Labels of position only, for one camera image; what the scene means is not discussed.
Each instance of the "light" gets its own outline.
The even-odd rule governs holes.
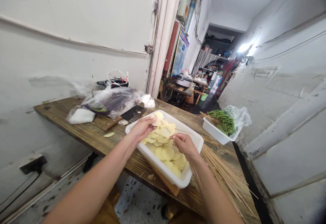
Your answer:
[[[249,43],[243,44],[243,45],[241,45],[241,46],[239,47],[238,51],[239,51],[239,52],[245,52],[246,50],[249,49],[250,45],[251,45],[251,44],[249,44]]]

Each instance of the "rice cooker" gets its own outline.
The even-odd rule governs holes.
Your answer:
[[[192,79],[184,76],[183,74],[176,75],[176,85],[183,87],[183,88],[189,88],[192,84]]]

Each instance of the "wall socket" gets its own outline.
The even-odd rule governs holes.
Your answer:
[[[47,160],[42,154],[36,154],[19,165],[19,168],[25,175],[37,171],[39,174],[42,172],[42,166],[47,163]]]

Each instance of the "white plastic tray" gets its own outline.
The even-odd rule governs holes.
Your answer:
[[[238,127],[235,133],[230,135],[229,137],[224,134],[222,131],[220,131],[216,126],[214,126],[211,122],[208,121],[207,118],[204,117],[204,123],[203,128],[205,131],[207,131],[209,134],[211,134],[220,144],[227,144],[229,141],[235,141],[237,139],[242,126]]]
[[[188,126],[177,120],[176,118],[172,117],[171,115],[167,114],[166,112],[162,110],[157,110],[161,112],[164,116],[164,120],[166,120],[168,123],[174,123],[176,124],[176,130],[180,133],[188,134],[190,135],[191,139],[194,142],[194,145],[196,146],[198,152],[200,153],[203,144],[204,144],[204,139],[194,130],[190,129]],[[153,113],[148,114],[145,117],[150,117],[152,116]],[[126,127],[126,134],[128,134],[133,126],[137,123],[137,121],[133,122],[132,124],[128,125]],[[147,158],[153,165],[156,166],[156,168],[168,179],[168,181],[172,184],[177,185],[179,188],[185,188],[188,186],[191,176],[193,173],[191,172],[189,164],[186,164],[184,170],[181,173],[180,178],[178,178],[175,174],[170,171],[165,164],[161,160],[159,160],[147,147],[147,145],[144,145],[140,143],[137,146],[138,150],[144,155],[145,158]]]

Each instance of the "cleaver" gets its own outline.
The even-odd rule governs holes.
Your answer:
[[[115,117],[113,120],[111,120],[109,123],[105,124],[102,128],[104,131],[110,130],[112,127],[114,127],[120,120],[127,120],[130,123],[135,122],[138,120],[145,112],[147,109],[141,107],[141,106],[134,106],[133,108],[129,109],[127,112],[121,114],[118,117]]]

